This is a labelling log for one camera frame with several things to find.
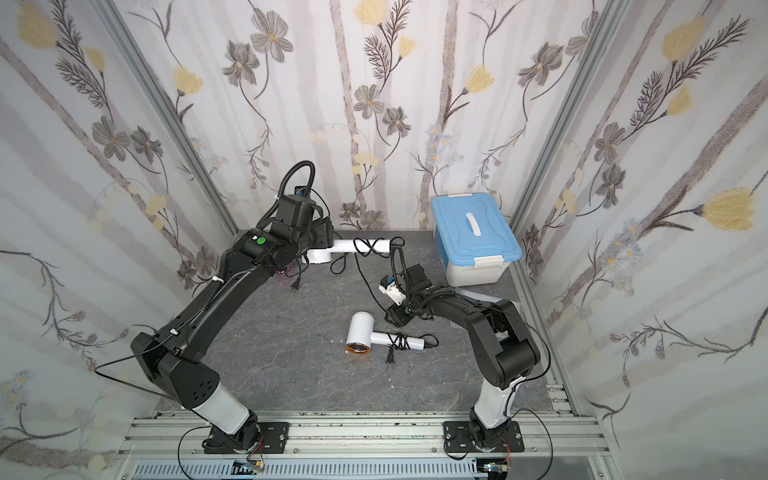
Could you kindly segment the white hair dryer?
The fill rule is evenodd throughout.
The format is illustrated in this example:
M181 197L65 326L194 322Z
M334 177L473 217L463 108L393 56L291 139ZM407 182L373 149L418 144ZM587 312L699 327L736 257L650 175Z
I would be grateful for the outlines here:
M327 264L334 254L357 253L361 255L388 254L391 251L390 239L337 239L333 245L324 249L310 249L306 252L307 264Z
M373 345L392 347L394 350L424 350L423 338L416 338L401 333L384 333L374 330L374 318L368 312L356 312L351 317L345 342L347 352L366 355Z

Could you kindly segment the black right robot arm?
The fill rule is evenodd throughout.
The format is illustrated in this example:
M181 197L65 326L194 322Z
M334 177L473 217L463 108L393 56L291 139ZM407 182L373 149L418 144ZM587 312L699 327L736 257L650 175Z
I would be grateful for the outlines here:
M434 284L420 265L382 277L379 291L393 304L385 320L402 328L416 317L440 317L463 328L483 376L480 395L464 431L446 430L449 453L492 452L515 444L509 409L513 398L541 360L533 332L509 300L484 300L444 284Z

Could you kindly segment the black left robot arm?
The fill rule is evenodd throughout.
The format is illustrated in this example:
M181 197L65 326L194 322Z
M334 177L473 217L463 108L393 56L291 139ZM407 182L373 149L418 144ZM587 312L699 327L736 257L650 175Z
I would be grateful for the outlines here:
M219 259L203 291L156 334L131 349L147 379L211 425L208 454L246 453L262 438L257 415L222 384L203 359L244 301L314 248L333 243L333 225L305 186L279 197L271 216L245 231Z

